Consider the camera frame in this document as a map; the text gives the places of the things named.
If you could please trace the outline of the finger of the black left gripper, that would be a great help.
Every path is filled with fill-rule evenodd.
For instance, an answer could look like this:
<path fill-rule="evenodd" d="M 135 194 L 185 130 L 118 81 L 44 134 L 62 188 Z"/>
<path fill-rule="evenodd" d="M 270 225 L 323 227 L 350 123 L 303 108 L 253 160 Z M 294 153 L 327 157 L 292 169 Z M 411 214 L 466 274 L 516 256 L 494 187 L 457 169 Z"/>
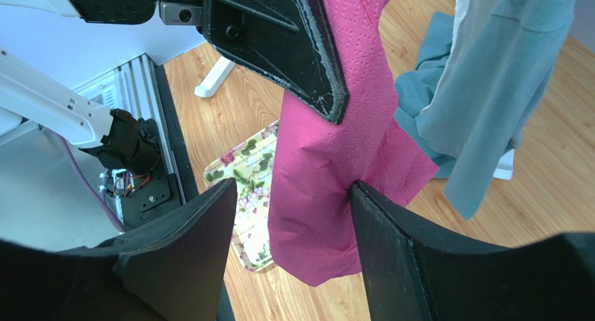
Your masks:
<path fill-rule="evenodd" d="M 204 0 L 203 35 L 222 56 L 340 124 L 348 88 L 323 0 Z"/>

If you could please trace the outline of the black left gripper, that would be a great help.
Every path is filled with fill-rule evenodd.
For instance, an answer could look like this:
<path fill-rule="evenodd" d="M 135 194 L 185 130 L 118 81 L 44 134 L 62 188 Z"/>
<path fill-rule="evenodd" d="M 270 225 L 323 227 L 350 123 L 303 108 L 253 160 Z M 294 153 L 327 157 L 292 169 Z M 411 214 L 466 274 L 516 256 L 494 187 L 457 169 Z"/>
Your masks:
<path fill-rule="evenodd" d="M 137 25 L 158 15 L 165 25 L 200 25 L 203 0 L 69 0 L 87 23 Z"/>

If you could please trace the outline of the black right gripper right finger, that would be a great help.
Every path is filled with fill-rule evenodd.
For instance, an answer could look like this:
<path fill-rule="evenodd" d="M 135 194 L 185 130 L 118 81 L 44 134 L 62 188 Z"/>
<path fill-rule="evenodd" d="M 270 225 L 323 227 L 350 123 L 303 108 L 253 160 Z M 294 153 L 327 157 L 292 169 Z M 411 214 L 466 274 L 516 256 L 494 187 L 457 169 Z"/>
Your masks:
<path fill-rule="evenodd" d="M 453 232 L 363 181 L 351 213 L 373 320 L 593 320 L 594 235 L 517 248 Z"/>

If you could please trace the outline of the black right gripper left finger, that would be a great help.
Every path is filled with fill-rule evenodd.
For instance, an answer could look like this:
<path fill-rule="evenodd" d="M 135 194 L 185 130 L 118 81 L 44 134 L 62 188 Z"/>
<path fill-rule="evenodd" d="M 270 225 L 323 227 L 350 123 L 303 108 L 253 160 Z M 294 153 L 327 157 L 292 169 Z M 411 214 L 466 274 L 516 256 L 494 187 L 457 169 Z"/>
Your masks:
<path fill-rule="evenodd" d="M 233 320 L 223 283 L 237 186 L 197 198 L 93 248 L 1 242 L 2 320 Z"/>

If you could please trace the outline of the magenta paper napkin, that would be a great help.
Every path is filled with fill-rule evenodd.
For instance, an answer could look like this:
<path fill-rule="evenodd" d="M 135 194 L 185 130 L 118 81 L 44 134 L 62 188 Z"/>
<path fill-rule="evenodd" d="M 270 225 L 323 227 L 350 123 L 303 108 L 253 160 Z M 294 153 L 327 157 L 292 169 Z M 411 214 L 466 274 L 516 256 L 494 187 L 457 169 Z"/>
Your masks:
<path fill-rule="evenodd" d="M 349 193 L 365 181 L 407 205 L 438 168 L 394 118 L 399 96 L 379 32 L 390 0 L 324 0 L 349 101 L 330 124 L 293 94 L 281 106 L 268 230 L 274 262 L 310 286 L 361 270 Z"/>

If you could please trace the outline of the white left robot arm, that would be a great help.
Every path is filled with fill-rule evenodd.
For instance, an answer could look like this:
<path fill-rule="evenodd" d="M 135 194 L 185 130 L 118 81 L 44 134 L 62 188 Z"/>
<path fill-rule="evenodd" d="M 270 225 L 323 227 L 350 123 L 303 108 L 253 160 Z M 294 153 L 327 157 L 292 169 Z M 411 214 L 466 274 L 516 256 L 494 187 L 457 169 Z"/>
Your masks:
<path fill-rule="evenodd" d="M 323 0 L 1 0 L 94 24 L 192 26 L 223 57 L 340 124 L 348 88 Z M 1 107 L 56 132 L 108 169 L 151 172 L 159 150 L 129 112 L 87 100 L 1 52 Z"/>

